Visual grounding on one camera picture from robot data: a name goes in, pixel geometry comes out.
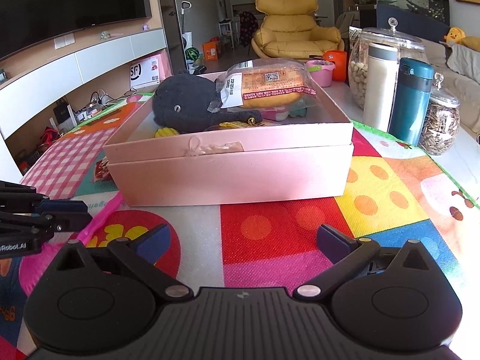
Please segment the pink plastic scoop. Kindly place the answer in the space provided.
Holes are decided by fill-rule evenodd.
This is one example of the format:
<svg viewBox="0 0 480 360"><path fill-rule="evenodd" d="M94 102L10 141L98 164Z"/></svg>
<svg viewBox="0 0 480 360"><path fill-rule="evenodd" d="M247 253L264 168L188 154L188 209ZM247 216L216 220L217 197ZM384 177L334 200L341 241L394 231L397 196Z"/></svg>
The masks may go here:
<svg viewBox="0 0 480 360"><path fill-rule="evenodd" d="M95 232L105 224L107 218L115 212L123 202L122 194L118 192L73 240L86 246ZM19 264L19 284L28 297L64 244L65 241L62 243L47 242L41 247L40 253L22 258Z"/></svg>

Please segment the small glass seed jar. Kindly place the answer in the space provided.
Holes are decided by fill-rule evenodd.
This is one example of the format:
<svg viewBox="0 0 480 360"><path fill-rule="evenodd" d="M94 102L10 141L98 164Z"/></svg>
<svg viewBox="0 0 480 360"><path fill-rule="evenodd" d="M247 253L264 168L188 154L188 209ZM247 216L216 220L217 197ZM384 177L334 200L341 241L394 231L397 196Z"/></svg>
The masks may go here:
<svg viewBox="0 0 480 360"><path fill-rule="evenodd" d="M460 101L443 88L444 76L436 72L419 147L429 155L442 155L453 146L460 128Z"/></svg>

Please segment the grey sofa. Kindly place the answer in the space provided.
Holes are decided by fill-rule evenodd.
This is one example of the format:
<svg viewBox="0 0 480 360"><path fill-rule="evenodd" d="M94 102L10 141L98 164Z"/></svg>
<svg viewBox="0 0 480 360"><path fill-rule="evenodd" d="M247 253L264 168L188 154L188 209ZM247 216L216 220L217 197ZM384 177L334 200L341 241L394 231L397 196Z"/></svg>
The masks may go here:
<svg viewBox="0 0 480 360"><path fill-rule="evenodd" d="M463 44L422 39L428 61L440 72L444 87L460 101L460 123L479 140L479 52Z"/></svg>

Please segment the packaged bread bag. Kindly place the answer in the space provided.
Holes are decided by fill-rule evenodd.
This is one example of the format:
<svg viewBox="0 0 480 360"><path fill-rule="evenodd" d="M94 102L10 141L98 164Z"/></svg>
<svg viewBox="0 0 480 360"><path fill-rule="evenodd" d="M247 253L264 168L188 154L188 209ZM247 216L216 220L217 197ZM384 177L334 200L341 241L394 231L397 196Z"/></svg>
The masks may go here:
<svg viewBox="0 0 480 360"><path fill-rule="evenodd" d="M220 108L287 107L317 91L305 65L288 58L258 58L237 63L215 80Z"/></svg>

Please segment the black television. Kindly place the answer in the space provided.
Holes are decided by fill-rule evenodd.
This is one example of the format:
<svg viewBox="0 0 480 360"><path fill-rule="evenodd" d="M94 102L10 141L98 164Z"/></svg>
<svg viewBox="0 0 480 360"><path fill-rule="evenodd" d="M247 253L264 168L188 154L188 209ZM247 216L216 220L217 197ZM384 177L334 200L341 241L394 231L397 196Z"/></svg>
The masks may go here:
<svg viewBox="0 0 480 360"><path fill-rule="evenodd" d="M67 33L150 16L149 0L1 0L1 58Z"/></svg>

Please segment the colourful play mat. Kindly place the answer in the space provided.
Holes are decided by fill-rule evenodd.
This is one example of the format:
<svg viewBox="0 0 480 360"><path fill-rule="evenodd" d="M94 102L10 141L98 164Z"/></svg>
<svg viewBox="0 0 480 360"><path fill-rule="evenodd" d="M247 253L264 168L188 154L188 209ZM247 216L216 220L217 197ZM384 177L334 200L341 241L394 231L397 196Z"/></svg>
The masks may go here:
<svg viewBox="0 0 480 360"><path fill-rule="evenodd" d="M96 215L116 195L112 181L89 186L102 145L120 121L137 111L125 106L92 125L68 134L54 144L21 184L42 187L51 197L73 197L74 189L60 196L50 184L72 176L78 187L75 200L85 199ZM382 246L402 246L418 239L429 250L455 289L463 319L451 349L461 359L479 359L479 200L471 200L462 187L420 149L408 147L354 122L354 152L341 197L240 205L202 205L134 210L125 204L111 214L88 247L103 247L127 236L137 238L149 226L168 224L165 242L157 242L160 269L193 285L286 287L323 272L332 262L317 249L316 230L329 224L358 238L371 237ZM61 171L57 165L64 166ZM1 359L25 359L35 345L24 330L25 294L18 282L20 259L1 277Z"/></svg>

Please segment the large glass nut jar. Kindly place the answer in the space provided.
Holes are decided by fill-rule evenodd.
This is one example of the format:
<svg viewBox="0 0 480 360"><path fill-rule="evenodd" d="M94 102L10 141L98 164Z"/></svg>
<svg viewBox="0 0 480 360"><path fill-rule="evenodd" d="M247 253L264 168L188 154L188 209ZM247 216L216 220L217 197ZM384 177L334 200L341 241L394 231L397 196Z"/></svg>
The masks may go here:
<svg viewBox="0 0 480 360"><path fill-rule="evenodd" d="M402 58L427 63L421 39L397 30L398 20L388 18L386 28L349 28L351 54L347 65L349 86L355 103L365 106L374 89L395 93Z"/></svg>

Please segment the yellow lounge chair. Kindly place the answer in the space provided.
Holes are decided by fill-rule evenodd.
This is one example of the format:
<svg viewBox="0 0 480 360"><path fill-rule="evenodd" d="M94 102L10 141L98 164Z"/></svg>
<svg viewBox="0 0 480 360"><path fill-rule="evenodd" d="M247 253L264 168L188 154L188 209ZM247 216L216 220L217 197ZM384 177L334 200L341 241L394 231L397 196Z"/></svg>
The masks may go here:
<svg viewBox="0 0 480 360"><path fill-rule="evenodd" d="M327 51L344 50L336 27L320 27L314 14L317 0L256 0L264 19L251 39L251 47L262 59L284 58L306 61Z"/></svg>

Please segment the yellow toy corn cob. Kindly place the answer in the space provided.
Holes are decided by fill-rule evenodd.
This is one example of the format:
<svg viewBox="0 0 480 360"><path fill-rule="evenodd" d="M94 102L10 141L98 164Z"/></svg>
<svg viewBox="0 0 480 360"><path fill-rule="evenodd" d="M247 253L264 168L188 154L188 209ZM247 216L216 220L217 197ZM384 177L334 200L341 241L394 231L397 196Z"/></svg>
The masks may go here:
<svg viewBox="0 0 480 360"><path fill-rule="evenodd" d="M179 135L179 132L176 131L175 128L161 127L155 132L154 137L174 137L178 135Z"/></svg>

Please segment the white thermos bottle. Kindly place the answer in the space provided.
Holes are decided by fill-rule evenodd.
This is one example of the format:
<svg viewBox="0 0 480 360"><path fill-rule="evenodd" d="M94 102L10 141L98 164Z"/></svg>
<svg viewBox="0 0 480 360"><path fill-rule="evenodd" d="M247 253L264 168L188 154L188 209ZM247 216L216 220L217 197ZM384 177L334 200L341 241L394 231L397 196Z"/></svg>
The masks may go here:
<svg viewBox="0 0 480 360"><path fill-rule="evenodd" d="M371 42L367 68L363 123L386 133L399 69L398 49Z"/></svg>

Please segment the white SF parcel box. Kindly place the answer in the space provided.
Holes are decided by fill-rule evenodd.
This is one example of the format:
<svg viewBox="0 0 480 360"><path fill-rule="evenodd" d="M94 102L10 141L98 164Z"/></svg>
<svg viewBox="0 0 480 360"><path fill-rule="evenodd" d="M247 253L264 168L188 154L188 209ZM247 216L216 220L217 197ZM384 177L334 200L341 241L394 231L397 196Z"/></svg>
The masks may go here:
<svg viewBox="0 0 480 360"><path fill-rule="evenodd" d="M143 89L157 86L170 75L168 60L162 54L142 58L129 67L129 87Z"/></svg>

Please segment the black plush toy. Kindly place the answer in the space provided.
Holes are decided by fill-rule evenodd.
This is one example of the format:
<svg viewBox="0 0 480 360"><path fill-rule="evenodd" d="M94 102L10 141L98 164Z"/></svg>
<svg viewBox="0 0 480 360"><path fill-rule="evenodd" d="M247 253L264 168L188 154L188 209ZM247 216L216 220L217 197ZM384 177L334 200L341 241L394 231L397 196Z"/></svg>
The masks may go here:
<svg viewBox="0 0 480 360"><path fill-rule="evenodd" d="M151 100L155 123L179 133L202 133L226 122L256 125L263 121L257 110L214 111L220 104L216 83L188 73L165 79Z"/></svg>

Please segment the yellow duck plush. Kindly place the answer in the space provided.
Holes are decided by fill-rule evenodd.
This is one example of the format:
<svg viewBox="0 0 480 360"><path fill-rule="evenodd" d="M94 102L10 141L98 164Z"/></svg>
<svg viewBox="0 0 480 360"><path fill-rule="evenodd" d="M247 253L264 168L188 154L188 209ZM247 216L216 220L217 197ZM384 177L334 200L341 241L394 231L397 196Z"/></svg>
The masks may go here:
<svg viewBox="0 0 480 360"><path fill-rule="evenodd" d="M448 46L455 44L462 44L462 40L466 37L465 31L458 27L451 27L448 33L444 36L444 41Z"/></svg>

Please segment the orange plastic container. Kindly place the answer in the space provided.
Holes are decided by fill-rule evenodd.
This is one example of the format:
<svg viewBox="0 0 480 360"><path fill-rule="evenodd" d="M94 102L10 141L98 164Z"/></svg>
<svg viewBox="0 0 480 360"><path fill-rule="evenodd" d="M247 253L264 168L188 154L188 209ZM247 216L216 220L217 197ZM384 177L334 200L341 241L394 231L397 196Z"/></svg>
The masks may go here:
<svg viewBox="0 0 480 360"><path fill-rule="evenodd" d="M347 52L342 50L329 50L323 54L323 60L335 65L333 80L344 82L347 78Z"/></svg>

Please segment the teal thermos bottle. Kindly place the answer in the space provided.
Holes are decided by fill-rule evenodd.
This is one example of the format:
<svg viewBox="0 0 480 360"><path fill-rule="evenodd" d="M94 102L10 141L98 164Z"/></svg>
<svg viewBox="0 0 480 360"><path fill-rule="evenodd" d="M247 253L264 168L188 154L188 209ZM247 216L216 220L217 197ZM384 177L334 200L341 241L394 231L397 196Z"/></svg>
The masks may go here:
<svg viewBox="0 0 480 360"><path fill-rule="evenodd" d="M397 76L388 133L417 146L431 96L434 68L413 58L402 58Z"/></svg>

